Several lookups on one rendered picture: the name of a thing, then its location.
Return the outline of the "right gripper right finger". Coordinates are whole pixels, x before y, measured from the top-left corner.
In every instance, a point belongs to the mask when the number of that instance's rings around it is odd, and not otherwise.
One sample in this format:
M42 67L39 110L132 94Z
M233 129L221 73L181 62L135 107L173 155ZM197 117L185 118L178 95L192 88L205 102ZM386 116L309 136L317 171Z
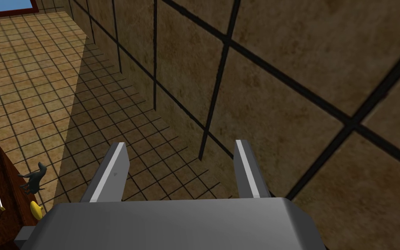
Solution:
M233 166L240 198L272 196L247 140L235 141Z

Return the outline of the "dark grey animal figurine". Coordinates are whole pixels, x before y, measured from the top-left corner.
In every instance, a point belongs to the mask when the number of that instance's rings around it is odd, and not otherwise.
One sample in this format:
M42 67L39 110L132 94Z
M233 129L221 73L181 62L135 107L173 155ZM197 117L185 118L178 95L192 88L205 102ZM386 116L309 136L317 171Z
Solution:
M40 181L45 176L47 172L47 167L42 164L41 162L38 163L39 171L38 172L31 172L27 175L18 174L17 176L28 178L28 182L20 185L20 188L24 190L26 195L29 194L36 194L40 190L44 190L44 188L40 188Z

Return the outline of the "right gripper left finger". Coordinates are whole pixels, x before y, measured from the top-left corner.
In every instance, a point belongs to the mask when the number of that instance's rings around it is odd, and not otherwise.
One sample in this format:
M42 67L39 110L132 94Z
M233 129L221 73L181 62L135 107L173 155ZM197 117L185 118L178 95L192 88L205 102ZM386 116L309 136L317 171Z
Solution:
M81 202L120 202L130 167L124 142L113 143L91 179Z

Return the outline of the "red framed window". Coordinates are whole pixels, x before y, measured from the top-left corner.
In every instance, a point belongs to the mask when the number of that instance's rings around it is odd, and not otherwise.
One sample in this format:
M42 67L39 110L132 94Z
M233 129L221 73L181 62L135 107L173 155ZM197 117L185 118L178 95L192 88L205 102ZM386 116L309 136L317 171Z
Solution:
M38 12L36 0L0 0L0 17Z

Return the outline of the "yellow banana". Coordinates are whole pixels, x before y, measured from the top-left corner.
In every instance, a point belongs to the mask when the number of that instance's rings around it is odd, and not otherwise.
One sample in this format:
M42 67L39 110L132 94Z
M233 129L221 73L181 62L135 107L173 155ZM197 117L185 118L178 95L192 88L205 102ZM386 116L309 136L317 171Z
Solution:
M39 206L35 201L30 202L30 211L37 220L43 217L43 207Z

